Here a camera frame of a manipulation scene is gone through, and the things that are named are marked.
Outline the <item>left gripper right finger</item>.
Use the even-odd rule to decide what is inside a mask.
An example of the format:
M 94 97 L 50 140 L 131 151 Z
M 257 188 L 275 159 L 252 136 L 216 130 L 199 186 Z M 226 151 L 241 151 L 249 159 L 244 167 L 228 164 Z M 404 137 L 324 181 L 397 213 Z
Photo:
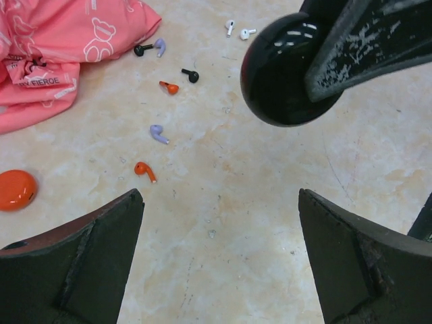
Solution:
M 431 322 L 431 201 L 407 234 L 301 189 L 298 209 L 326 323 Z

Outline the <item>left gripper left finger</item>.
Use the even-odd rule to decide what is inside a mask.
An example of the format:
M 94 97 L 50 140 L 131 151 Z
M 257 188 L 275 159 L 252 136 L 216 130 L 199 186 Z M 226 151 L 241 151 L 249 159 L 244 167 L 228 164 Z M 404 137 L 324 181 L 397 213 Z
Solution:
M 137 189 L 1 249 L 2 323 L 117 323 L 144 213 Z

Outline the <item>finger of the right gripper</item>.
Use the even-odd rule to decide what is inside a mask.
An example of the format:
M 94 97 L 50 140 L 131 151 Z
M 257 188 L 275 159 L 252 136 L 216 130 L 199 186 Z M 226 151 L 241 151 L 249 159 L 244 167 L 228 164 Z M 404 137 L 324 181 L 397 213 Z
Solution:
M 304 77 L 312 102 L 431 62 L 430 1 L 348 1 Z

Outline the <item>black earbud charging case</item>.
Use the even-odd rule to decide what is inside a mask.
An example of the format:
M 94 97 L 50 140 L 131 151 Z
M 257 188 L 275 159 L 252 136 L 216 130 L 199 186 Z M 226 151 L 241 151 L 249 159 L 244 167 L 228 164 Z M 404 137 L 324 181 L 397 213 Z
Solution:
M 272 22 L 250 44 L 240 70 L 240 86 L 249 109 L 262 121 L 293 127 L 317 119 L 340 98 L 335 94 L 312 102 L 304 77 L 329 24 L 293 13 Z

